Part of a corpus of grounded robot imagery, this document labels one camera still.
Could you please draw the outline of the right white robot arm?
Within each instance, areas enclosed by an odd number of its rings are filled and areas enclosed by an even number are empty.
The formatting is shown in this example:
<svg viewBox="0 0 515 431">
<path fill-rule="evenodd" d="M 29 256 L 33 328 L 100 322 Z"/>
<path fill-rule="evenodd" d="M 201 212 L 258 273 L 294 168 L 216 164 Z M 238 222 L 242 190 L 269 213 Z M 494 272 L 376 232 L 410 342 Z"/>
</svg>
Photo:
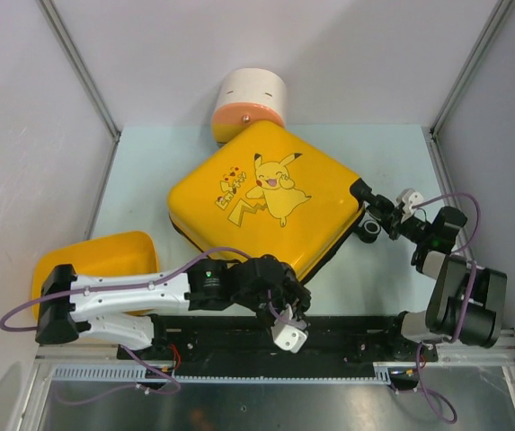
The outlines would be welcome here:
<svg viewBox="0 0 515 431">
<path fill-rule="evenodd" d="M 401 312 L 395 331 L 384 337 L 384 349 L 394 360 L 405 360 L 417 343 L 460 342 L 490 348 L 502 330 L 507 275 L 482 267 L 454 250 L 467 217 L 444 206 L 433 221 L 415 216 L 422 195 L 407 189 L 396 202 L 370 190 L 360 194 L 365 207 L 388 237 L 403 236 L 415 245 L 411 265 L 432 279 L 434 287 L 426 309 Z"/>
</svg>

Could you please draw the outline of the yellow Pikachu suitcase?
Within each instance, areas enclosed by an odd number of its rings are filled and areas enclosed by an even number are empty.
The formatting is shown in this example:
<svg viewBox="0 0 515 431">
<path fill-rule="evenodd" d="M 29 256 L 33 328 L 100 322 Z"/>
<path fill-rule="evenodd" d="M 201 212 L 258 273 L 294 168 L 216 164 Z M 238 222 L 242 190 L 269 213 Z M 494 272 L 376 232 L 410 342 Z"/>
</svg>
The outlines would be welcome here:
<svg viewBox="0 0 515 431">
<path fill-rule="evenodd" d="M 302 283 L 346 239 L 380 227 L 350 193 L 359 175 L 273 122 L 252 124 L 169 192 L 174 229 L 200 251 L 219 247 L 288 263 Z"/>
</svg>

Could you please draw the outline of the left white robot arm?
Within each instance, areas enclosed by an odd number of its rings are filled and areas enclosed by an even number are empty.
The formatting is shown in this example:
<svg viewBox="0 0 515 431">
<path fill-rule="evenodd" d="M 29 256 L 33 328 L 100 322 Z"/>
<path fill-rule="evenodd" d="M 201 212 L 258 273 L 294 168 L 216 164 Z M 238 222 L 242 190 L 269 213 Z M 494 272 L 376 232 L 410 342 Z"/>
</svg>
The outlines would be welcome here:
<svg viewBox="0 0 515 431">
<path fill-rule="evenodd" d="M 264 323 L 275 346 L 297 353 L 308 338 L 310 300 L 293 268 L 271 255 L 243 262 L 201 256 L 170 273 L 124 277 L 79 275 L 62 264 L 42 286 L 35 339 L 102 339 L 156 359 L 168 348 L 165 315 L 239 305 Z"/>
</svg>

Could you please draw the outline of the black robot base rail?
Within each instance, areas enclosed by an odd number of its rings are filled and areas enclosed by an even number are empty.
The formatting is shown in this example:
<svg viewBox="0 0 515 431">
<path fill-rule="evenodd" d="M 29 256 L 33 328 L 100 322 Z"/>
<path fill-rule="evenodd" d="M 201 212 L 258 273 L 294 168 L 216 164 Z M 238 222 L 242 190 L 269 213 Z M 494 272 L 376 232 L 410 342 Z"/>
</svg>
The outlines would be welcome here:
<svg viewBox="0 0 515 431">
<path fill-rule="evenodd" d="M 304 331 L 269 329 L 253 317 L 155 316 L 152 321 L 151 346 L 134 355 L 148 364 L 170 362 L 181 380 L 378 378 L 379 363 L 402 374 L 439 360 L 435 347 L 403 338 L 394 316 L 316 316 Z"/>
</svg>

